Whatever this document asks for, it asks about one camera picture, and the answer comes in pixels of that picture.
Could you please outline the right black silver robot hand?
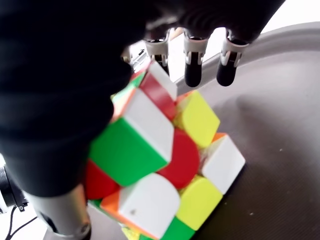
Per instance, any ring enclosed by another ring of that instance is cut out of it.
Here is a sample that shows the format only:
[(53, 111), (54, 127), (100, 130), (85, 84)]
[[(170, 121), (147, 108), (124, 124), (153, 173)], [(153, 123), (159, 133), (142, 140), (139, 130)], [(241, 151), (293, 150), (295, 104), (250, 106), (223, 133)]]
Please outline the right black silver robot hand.
[(0, 152), (38, 217), (57, 235), (88, 240), (83, 182), (89, 146), (133, 73), (125, 48), (173, 27), (216, 28), (253, 42), (281, 0), (3, 0)]

